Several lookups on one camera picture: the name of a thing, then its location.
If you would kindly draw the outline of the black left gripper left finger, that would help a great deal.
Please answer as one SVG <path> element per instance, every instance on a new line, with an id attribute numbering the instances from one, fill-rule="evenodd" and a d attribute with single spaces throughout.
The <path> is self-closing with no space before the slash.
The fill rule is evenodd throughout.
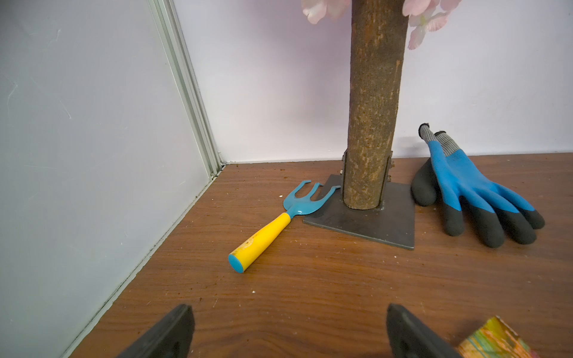
<path id="1" fill-rule="evenodd" d="M 192 307 L 179 304 L 117 357 L 186 358 L 190 352 L 194 331 Z"/>

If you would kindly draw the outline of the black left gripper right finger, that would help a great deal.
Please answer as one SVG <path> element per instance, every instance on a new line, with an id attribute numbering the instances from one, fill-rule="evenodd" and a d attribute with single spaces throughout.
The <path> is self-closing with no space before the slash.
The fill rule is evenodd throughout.
<path id="1" fill-rule="evenodd" d="M 394 357 L 461 358 L 449 343 L 401 304 L 389 304 L 386 329 Z"/>

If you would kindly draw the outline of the orange candy bag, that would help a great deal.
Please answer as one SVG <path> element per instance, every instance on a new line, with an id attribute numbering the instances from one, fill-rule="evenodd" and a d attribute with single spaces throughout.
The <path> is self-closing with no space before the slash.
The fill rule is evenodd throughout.
<path id="1" fill-rule="evenodd" d="M 499 316 L 492 317 L 456 347 L 462 357 L 540 358 Z"/>

